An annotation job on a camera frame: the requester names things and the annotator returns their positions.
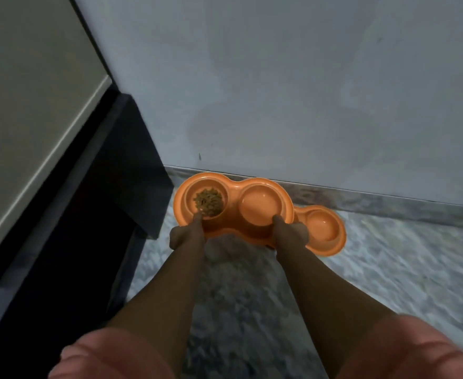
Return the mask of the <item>person's right hand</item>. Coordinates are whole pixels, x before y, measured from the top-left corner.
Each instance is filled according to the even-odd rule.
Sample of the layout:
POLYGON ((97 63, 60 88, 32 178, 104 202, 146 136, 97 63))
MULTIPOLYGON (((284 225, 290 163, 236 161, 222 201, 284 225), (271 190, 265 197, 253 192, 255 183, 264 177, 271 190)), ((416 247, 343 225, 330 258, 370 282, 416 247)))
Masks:
POLYGON ((285 232, 273 233, 273 247, 278 252, 287 252, 298 248, 304 248, 308 243, 308 229, 302 222, 287 223, 285 232))

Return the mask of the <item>person's left hand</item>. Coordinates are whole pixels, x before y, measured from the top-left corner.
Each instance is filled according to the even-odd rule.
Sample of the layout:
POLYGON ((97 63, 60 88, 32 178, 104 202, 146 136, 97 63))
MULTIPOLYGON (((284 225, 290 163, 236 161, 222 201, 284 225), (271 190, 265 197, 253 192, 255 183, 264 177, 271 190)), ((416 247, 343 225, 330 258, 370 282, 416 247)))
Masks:
POLYGON ((192 222, 185 226, 177 226, 171 229, 169 235, 169 247, 175 251, 178 248, 189 245, 193 248, 203 248, 206 239, 203 232, 192 231, 192 222))

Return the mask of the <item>orange double pet bowl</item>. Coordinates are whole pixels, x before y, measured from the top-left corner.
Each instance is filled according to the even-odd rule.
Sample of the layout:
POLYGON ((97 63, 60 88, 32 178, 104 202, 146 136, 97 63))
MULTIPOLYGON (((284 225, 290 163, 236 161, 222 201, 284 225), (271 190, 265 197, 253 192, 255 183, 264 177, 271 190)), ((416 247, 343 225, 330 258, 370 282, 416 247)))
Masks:
POLYGON ((233 181, 214 172, 198 173, 184 181, 173 200, 174 216, 180 226, 189 224, 197 208, 196 197, 202 191, 215 190, 222 198, 222 211, 203 217, 207 238, 234 234, 247 242, 273 247, 273 216, 294 222, 294 205, 286 190, 266 178, 233 181))
POLYGON ((290 226, 295 239, 305 241, 306 248, 320 257, 334 256, 346 244, 344 222, 334 211, 321 205, 295 206, 290 226))

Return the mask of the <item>person's right forearm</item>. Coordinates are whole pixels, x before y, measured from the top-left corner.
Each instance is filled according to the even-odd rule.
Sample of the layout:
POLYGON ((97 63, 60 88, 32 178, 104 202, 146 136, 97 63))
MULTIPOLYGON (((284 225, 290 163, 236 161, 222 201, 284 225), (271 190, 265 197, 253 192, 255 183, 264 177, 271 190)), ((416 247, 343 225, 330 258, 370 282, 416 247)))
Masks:
POLYGON ((395 312, 338 276, 304 245, 277 241, 275 247, 323 367, 335 379, 365 334, 395 312))

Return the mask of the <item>person's left forearm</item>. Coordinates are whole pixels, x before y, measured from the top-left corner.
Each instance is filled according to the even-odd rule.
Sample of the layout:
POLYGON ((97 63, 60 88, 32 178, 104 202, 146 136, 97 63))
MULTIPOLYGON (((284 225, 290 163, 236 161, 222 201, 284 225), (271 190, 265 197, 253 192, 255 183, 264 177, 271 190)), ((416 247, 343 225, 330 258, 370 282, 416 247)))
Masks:
POLYGON ((177 246, 152 280, 108 323, 145 339, 176 377, 185 360, 205 240, 177 246))

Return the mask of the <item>brown dry pet food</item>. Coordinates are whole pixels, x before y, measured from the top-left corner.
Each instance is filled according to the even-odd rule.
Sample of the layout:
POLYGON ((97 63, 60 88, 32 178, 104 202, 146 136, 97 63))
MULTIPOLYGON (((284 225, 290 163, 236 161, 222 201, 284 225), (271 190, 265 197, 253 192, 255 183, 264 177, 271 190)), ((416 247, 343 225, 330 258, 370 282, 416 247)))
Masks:
POLYGON ((215 217, 222 213, 224 200, 222 194, 215 188, 206 188, 193 198, 197 212, 203 217, 215 217))

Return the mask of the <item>black cabinet with grey top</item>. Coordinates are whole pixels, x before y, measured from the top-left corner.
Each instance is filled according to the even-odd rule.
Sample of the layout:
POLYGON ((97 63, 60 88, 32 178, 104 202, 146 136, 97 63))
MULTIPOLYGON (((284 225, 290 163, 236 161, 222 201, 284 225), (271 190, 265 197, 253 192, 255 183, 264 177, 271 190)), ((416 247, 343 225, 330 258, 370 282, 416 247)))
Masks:
POLYGON ((0 0, 0 379, 125 304, 173 184, 75 0, 0 0))

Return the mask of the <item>person's pink shirt sleeves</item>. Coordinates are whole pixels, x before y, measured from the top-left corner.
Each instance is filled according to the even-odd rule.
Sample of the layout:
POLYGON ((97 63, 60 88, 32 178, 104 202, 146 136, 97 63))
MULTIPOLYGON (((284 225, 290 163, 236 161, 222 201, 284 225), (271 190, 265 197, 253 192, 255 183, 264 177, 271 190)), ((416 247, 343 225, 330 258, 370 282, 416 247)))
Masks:
MULTIPOLYGON (((143 338, 118 328, 92 331, 61 353, 48 379, 176 379, 143 338)), ((336 379, 463 379, 463 351, 428 323, 388 316, 354 348, 336 379)))

